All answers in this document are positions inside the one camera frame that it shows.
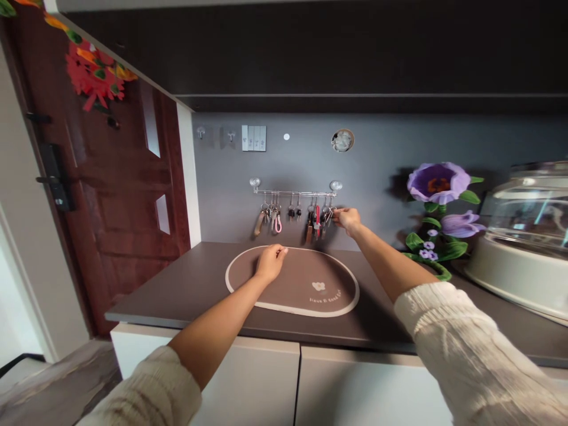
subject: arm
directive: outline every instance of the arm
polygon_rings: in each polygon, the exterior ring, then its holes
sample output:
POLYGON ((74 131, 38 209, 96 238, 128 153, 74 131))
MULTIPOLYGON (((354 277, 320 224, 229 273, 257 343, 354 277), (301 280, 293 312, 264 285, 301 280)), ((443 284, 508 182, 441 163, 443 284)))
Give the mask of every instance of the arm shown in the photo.
POLYGON ((201 391, 260 294, 280 273, 287 252, 280 244, 268 247, 248 282, 152 352, 80 425, 187 425, 199 409, 201 391))
POLYGON ((245 285, 189 324, 168 344, 202 390, 217 371, 259 296, 280 273, 287 252, 280 244, 268 247, 256 274, 245 285))
POLYGON ((352 236, 438 380, 456 425, 568 424, 555 383, 499 332, 467 295, 398 253, 339 209, 335 222, 352 236))
POLYGON ((355 240, 393 303, 398 296, 420 284, 438 281, 418 263, 395 250, 365 227, 357 209, 337 209, 333 220, 338 226, 345 228, 347 235, 355 240))

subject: hand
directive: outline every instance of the hand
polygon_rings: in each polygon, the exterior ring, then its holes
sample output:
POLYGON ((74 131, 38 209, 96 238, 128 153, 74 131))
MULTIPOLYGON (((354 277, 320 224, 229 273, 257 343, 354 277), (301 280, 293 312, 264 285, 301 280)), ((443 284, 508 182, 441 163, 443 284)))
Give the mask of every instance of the hand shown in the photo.
POLYGON ((280 274, 287 253, 288 249, 280 244, 266 247, 260 255, 259 266, 254 276, 262 278, 267 284, 273 282, 280 274))
POLYGON ((355 228, 361 224, 361 216, 355 208, 333 210, 333 221, 341 228, 345 228, 347 235, 353 237, 355 228))

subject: purple artificial flower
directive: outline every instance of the purple artificial flower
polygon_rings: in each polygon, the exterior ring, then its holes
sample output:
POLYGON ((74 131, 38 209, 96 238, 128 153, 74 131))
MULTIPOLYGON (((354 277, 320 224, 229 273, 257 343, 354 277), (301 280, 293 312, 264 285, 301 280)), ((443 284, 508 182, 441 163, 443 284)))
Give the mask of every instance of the purple artificial flower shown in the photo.
POLYGON ((473 214, 471 210, 463 215, 448 215, 441 219, 442 232, 450 237, 468 238, 477 234, 479 231, 487 229, 483 225, 475 224, 479 215, 473 214))
POLYGON ((471 181, 454 163, 424 163, 408 176, 406 187, 415 200, 445 205, 458 199, 471 181))

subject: beige oval mat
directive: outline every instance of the beige oval mat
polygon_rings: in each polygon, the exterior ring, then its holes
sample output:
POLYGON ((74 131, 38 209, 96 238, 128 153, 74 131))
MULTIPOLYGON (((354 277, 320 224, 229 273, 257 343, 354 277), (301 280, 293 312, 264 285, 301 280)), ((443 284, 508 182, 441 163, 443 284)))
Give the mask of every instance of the beige oval mat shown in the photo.
MULTIPOLYGON (((225 282, 231 293, 254 275, 264 248, 244 251, 229 264, 225 282)), ((319 251, 291 247, 280 275, 255 306, 310 317, 338 317, 358 301, 359 284, 344 264, 319 251)))

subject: countertop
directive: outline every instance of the countertop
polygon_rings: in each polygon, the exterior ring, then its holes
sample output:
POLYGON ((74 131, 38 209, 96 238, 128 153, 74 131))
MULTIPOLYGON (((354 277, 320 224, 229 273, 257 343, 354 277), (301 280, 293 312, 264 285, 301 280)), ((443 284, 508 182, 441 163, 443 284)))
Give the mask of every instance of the countertop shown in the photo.
MULTIPOLYGON (((109 321, 183 328, 230 294, 225 285, 227 266, 254 246, 200 243, 123 298, 105 317, 109 321)), ((360 299, 355 309, 340 317, 315 318, 255 307, 240 335, 416 354, 410 336, 395 317, 392 303, 361 252, 326 253, 343 262, 357 278, 360 299)), ((533 362, 568 368, 568 328, 495 296, 455 270, 452 272, 452 284, 464 290, 533 362)))

